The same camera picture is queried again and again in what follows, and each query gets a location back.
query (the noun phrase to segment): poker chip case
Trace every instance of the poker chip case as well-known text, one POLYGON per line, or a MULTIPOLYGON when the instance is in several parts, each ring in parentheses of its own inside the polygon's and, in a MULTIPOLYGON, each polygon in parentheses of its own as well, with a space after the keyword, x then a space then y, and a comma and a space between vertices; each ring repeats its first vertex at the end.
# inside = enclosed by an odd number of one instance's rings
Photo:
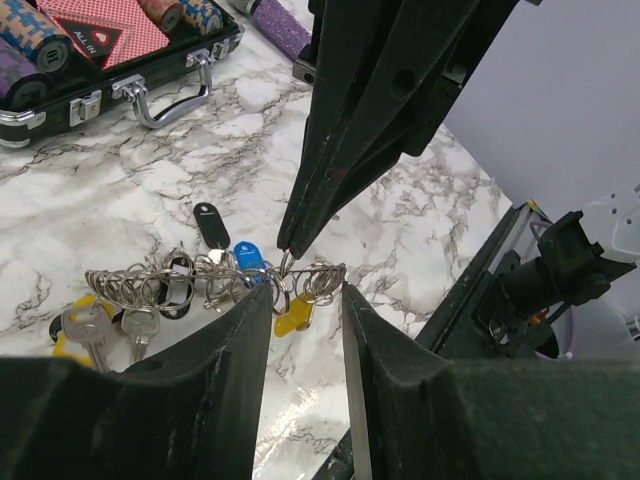
MULTIPOLYGON (((185 4, 192 0, 181 1, 185 4)), ((200 4, 210 2, 196 1, 200 4)), ((38 139, 78 128, 121 103, 130 103, 137 120, 147 128, 160 128, 202 105, 212 94, 211 73, 215 63, 236 49, 244 33, 228 12, 213 2, 211 5, 221 15, 216 28, 203 25, 197 12, 189 18, 189 5, 186 5, 184 20, 177 26, 170 25, 172 20, 168 16, 162 20, 171 27, 171 31, 167 31, 169 28, 162 30, 168 45, 108 68, 101 68, 95 59, 88 58, 86 51, 72 50, 64 69, 47 74, 48 93, 44 99, 27 103, 31 108, 14 111, 0 99, 0 145, 8 148, 27 146, 38 139), (152 114, 148 92, 194 71, 199 73, 200 91, 152 114)), ((93 36, 100 40, 105 33, 111 33, 109 29, 96 28, 96 31, 85 29, 83 38, 93 36)), ((105 59, 104 63, 107 63, 109 59, 106 56, 105 59)), ((12 72, 18 69, 11 66, 7 70, 15 77, 12 72)))

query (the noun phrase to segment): case latch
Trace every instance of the case latch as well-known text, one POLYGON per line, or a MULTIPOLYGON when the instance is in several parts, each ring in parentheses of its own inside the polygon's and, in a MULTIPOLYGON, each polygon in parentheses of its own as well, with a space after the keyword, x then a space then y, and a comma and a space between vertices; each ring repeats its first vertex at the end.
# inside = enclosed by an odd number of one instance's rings
POLYGON ((211 58, 212 62, 222 60, 236 48, 238 48, 238 45, 240 44, 245 31, 245 28, 242 25, 238 25, 238 27, 240 31, 236 35, 230 38, 225 38, 223 41, 213 44, 213 46, 211 47, 211 55, 209 57, 211 58))
POLYGON ((102 91, 96 90, 82 98, 69 102, 69 126, 75 127, 100 115, 100 101, 102 91))

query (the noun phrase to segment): black case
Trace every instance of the black case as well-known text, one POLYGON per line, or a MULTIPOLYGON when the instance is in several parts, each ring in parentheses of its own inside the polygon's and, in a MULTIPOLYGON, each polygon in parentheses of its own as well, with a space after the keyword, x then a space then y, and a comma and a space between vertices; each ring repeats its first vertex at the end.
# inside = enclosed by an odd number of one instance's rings
POLYGON ((212 64, 233 52, 244 34, 244 28, 215 5, 222 12, 223 28, 200 35, 183 21, 169 34, 167 47, 106 71, 100 71, 83 55, 74 52, 70 65, 53 79, 56 87, 42 104, 23 112, 0 109, 0 145, 27 146, 31 141, 91 121, 127 101, 133 104, 138 120, 149 128, 159 128, 203 104, 212 89, 212 64), (198 95, 151 116, 146 103, 147 91, 194 70, 200 73, 198 95))

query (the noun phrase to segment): yellow key tag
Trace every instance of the yellow key tag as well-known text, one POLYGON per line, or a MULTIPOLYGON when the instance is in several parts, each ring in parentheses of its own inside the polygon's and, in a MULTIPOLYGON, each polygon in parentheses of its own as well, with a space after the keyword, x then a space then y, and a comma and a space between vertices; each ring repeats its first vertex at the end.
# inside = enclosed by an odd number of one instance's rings
POLYGON ((277 317, 273 325, 273 333, 276 337, 284 337, 294 330, 306 330, 311 324, 313 315, 312 303, 305 303, 299 298, 291 300, 289 312, 286 315, 277 317))
MULTIPOLYGON (((93 305, 95 298, 96 297, 93 295, 85 295, 84 297, 76 300, 76 302, 73 304, 73 307, 90 307, 91 305, 93 305)), ((100 304, 109 314, 109 318, 113 318, 116 313, 115 307, 106 302, 100 302, 100 304)), ((76 315, 71 315, 71 321, 75 321, 75 319, 76 315)), ((69 341, 64 332, 58 333, 58 341, 53 347, 53 352, 51 352, 51 355, 53 355, 54 357, 73 358, 76 362, 81 363, 82 365, 85 365, 87 367, 91 366, 91 359, 89 358, 89 354, 84 349, 84 347, 77 342, 69 341)))

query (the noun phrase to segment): marble countertop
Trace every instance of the marble countertop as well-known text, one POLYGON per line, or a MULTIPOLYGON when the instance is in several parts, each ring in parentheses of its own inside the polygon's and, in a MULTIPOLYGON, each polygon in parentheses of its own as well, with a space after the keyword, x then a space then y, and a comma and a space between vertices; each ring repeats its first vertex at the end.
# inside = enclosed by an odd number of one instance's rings
MULTIPOLYGON (((310 28, 306 0, 285 5, 310 28)), ((232 242, 278 262, 275 240, 300 159, 310 88, 251 25, 214 66, 213 99, 150 131, 128 105, 73 132, 0 152, 0 354, 51 355, 52 317, 88 293, 87 269, 120 269, 184 243, 206 253, 193 205, 209 201, 232 242)), ((152 111, 197 91, 198 77, 154 91, 152 111)), ((309 249, 344 262, 377 311, 415 336, 509 206, 443 127, 345 207, 309 249)), ((339 302, 312 327, 273 337, 254 478, 305 479, 349 425, 339 302)), ((149 354, 212 321, 196 306, 163 321, 149 354)), ((110 353, 126 368, 122 339, 110 353)))

